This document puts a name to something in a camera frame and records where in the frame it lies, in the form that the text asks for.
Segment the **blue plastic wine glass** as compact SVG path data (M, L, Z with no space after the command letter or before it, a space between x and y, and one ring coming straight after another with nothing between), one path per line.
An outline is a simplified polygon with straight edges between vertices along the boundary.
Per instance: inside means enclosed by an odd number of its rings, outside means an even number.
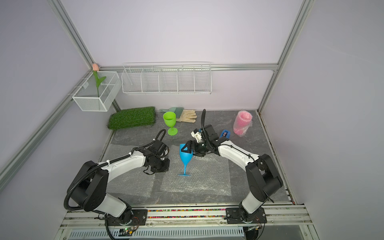
M192 160L193 153L183 153L183 146L184 145L185 144L180 144L180 151L179 151L181 161L184 165L184 171L182 174L180 174L180 176L189 176L187 174L187 165Z

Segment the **blue tape dispenser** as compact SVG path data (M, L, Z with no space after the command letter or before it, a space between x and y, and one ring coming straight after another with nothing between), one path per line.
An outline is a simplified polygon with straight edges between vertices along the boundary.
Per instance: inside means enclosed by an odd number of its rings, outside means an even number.
M222 133L221 133L221 135L220 135L220 137L221 137L221 138L227 138L227 139L229 139L229 138L230 138L230 135L231 135L231 132L230 132L230 131L228 131L228 130L223 130Z

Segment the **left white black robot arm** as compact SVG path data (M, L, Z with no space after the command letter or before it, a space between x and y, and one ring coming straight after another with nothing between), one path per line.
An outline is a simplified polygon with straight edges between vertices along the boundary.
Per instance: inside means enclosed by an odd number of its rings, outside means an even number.
M132 148L125 156L101 163L88 161L83 164L70 184L64 198L67 211L84 210L106 215L118 225L131 225L134 221L132 207L125 201L107 193L109 182L133 169L145 167L147 175L168 171L170 148L160 140Z

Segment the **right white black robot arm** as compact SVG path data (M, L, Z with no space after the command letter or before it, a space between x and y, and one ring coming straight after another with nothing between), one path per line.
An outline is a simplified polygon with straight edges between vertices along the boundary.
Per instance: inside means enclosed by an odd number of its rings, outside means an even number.
M219 137L212 125L195 129L191 134L194 139L180 147L182 160L215 154L230 160L246 172L250 192L238 207L226 209L227 223L266 223L263 205L284 185L272 158L267 154L253 154L238 147L229 138Z

